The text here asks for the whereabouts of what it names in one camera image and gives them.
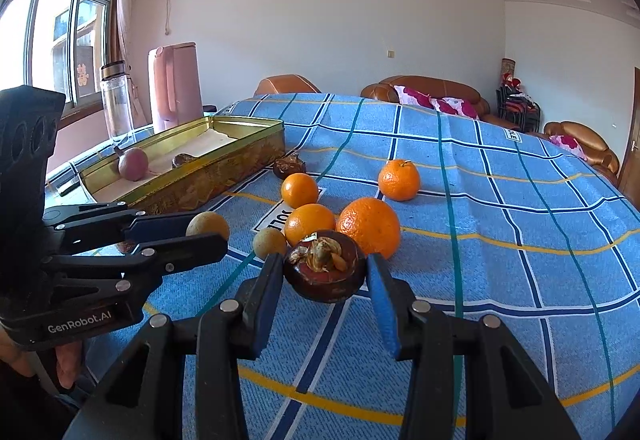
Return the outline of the person left hand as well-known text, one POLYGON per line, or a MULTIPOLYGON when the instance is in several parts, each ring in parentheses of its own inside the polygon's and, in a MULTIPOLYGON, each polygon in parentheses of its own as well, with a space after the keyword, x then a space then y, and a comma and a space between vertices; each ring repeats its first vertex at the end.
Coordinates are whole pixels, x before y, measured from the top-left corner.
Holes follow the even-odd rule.
MULTIPOLYGON (((55 374, 62 388, 72 388, 78 379, 83 351, 82 342, 71 342, 55 348, 55 374)), ((44 363, 46 355, 22 349, 9 338, 4 328, 1 329, 0 358, 3 363, 8 364, 18 374, 26 377, 40 376, 46 372, 46 364, 44 363)))

